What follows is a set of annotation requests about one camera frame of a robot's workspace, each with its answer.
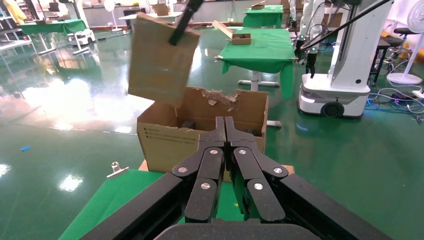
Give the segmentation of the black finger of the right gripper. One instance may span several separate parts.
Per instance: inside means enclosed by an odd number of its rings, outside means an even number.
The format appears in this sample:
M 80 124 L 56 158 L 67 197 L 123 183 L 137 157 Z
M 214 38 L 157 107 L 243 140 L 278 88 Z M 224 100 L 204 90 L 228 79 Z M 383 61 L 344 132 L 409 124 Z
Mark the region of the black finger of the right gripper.
M 182 17 L 178 24 L 176 25 L 175 30 L 173 31 L 171 37 L 169 38 L 168 42 L 176 46 L 179 42 L 179 40 L 182 38 L 186 28 L 188 27 L 190 19 L 193 17 L 193 15 L 199 10 L 201 5 L 203 4 L 203 0 L 189 0 L 188 3 L 185 6 L 185 9 L 183 11 Z

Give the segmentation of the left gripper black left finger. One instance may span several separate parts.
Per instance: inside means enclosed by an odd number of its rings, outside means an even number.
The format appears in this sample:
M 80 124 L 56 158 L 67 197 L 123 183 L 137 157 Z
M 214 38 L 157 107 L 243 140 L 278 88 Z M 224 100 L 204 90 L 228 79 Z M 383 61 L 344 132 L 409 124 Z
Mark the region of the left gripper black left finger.
M 116 210 L 83 240 L 187 240 L 183 227 L 217 214 L 225 168 L 225 120 L 199 135 L 197 151 Z

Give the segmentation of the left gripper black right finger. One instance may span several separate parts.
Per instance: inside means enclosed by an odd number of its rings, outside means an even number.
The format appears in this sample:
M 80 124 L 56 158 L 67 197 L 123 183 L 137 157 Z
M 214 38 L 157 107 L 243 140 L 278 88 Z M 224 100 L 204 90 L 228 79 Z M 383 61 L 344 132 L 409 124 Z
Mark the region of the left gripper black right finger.
M 324 192 L 264 155 L 251 133 L 225 118 L 225 164 L 240 211 L 262 224 L 292 224 L 321 240 L 386 240 L 388 236 Z

